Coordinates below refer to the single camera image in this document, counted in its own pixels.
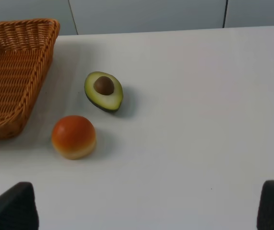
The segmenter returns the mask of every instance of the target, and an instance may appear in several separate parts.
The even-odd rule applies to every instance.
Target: table surface
[[[124,90],[120,110],[86,98],[88,73]],[[66,115],[98,146],[70,161],[50,142]],[[0,194],[33,183],[41,230],[256,229],[274,179],[274,27],[61,36],[29,122],[0,141]]]

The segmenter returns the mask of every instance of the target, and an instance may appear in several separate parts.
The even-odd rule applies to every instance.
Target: toy food
[[[84,91],[92,104],[106,112],[117,111],[123,100],[120,82],[103,72],[90,73],[85,79]]]
[[[83,116],[66,116],[52,131],[52,144],[63,157],[76,160],[89,155],[96,146],[95,129]]]

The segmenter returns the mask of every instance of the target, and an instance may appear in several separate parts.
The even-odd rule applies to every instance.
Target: basket rim
[[[42,47],[42,55],[40,57],[38,57],[38,60],[33,68],[33,71],[32,73],[30,74],[30,77],[29,77],[29,82],[27,84],[27,86],[25,87],[24,89],[24,93],[21,97],[21,100],[20,102],[16,105],[16,108],[10,113],[10,114],[7,114],[6,116],[4,117],[0,117],[0,126],[7,123],[7,122],[10,122],[10,120],[16,120],[16,119],[13,119],[13,118],[17,118],[19,116],[20,113],[22,113],[22,111],[24,110],[24,103],[26,101],[26,97],[28,95],[28,92],[29,92],[29,88],[31,87],[31,84],[33,84],[33,79],[36,75],[36,73],[38,72],[38,66],[40,64],[40,60],[42,58],[46,59],[46,51],[48,50],[48,48],[50,46],[52,46],[52,49],[53,49],[53,46],[55,44],[55,41],[59,35],[59,30],[60,30],[60,23],[58,20],[56,19],[50,19],[50,18],[39,18],[39,19],[29,19],[29,20],[16,20],[16,21],[3,21],[3,22],[0,22],[0,26],[6,26],[6,25],[19,25],[19,24],[36,24],[36,23],[53,23],[53,26],[51,27],[50,29],[50,32],[49,32],[49,35],[48,35],[48,38],[44,44],[44,46]]]

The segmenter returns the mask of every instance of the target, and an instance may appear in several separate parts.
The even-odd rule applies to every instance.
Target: green avocado skin
[[[89,101],[90,101],[93,105],[95,105],[97,108],[99,108],[99,109],[101,109],[101,110],[103,110],[103,111],[105,111],[105,112],[107,112],[107,113],[115,113],[116,111],[119,110],[119,108],[120,108],[120,106],[121,106],[121,104],[120,104],[120,106],[119,106],[117,109],[115,109],[115,110],[106,109],[106,108],[101,107],[100,105],[96,104],[95,102],[93,102],[93,101],[91,100],[91,98],[88,97],[86,91],[84,91],[84,92],[85,92],[85,95],[87,96],[87,98],[89,99]]]

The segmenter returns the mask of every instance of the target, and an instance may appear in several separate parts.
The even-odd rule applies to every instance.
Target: white wall
[[[226,0],[70,0],[78,34],[222,28]]]
[[[55,18],[60,35],[76,35],[68,0],[0,0],[0,21]]]
[[[274,25],[274,0],[229,0],[226,27]]]

